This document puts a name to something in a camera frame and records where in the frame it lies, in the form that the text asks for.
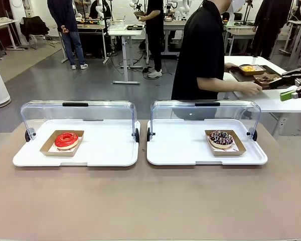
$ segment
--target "black shirt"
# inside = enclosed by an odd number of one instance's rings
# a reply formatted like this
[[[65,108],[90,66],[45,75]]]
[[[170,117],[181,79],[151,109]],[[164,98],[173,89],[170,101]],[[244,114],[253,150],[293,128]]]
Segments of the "black shirt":
[[[161,13],[155,18],[146,21],[147,31],[163,31],[164,29],[163,0],[148,0],[147,15],[155,10],[160,10]]]
[[[108,3],[106,2],[106,0],[103,0],[102,1],[103,4],[104,4],[104,17],[106,19],[110,19],[111,18],[111,11],[110,11],[110,7],[108,5]],[[90,14],[89,16],[92,18],[92,19],[97,19],[98,18],[98,12],[96,10],[96,7],[97,7],[97,0],[94,1],[90,7]]]
[[[184,28],[172,99],[217,99],[216,92],[200,90],[197,77],[223,79],[223,24],[214,3],[203,3]]]
[[[58,31],[61,32],[61,26],[70,32],[78,32],[72,0],[48,0],[48,9],[51,16],[56,21]]]

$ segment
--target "black wheel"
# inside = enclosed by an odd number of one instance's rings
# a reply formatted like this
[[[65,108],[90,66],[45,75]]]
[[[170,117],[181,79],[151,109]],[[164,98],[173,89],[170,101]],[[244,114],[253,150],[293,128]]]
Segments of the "black wheel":
[[[253,134],[253,140],[256,142],[257,140],[257,130],[255,130],[254,134]]]
[[[135,129],[135,141],[139,143],[139,131],[137,128]]]
[[[147,129],[147,141],[149,142],[150,139],[151,139],[151,129],[150,129],[150,127],[148,127],[148,129]]]
[[[25,139],[26,139],[26,142],[30,141],[30,136],[27,131],[25,132]]]

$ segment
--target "blue jeans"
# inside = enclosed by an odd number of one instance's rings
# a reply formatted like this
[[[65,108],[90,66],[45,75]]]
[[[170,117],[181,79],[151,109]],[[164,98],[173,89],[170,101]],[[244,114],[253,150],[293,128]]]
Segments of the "blue jeans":
[[[65,51],[69,59],[70,65],[76,65],[75,58],[71,51],[71,40],[76,47],[77,57],[80,64],[85,64],[84,53],[82,52],[81,42],[78,32],[69,32],[68,34],[61,33],[62,40],[64,41]]]

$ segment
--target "green object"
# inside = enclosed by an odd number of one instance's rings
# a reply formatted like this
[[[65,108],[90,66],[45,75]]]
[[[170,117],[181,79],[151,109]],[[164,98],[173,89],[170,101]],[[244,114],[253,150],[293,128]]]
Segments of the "green object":
[[[293,93],[295,93],[295,90],[290,90],[290,91],[281,93],[280,94],[280,100],[281,101],[286,101],[286,100],[292,99],[291,95]]]

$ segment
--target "donut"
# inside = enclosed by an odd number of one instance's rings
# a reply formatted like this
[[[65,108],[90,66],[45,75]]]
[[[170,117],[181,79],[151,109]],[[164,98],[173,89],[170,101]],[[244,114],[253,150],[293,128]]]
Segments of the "donut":
[[[55,146],[61,150],[67,150],[78,144],[78,135],[75,133],[62,133],[55,139]]]
[[[227,149],[233,142],[233,137],[227,132],[213,131],[210,133],[210,143],[216,148]]]

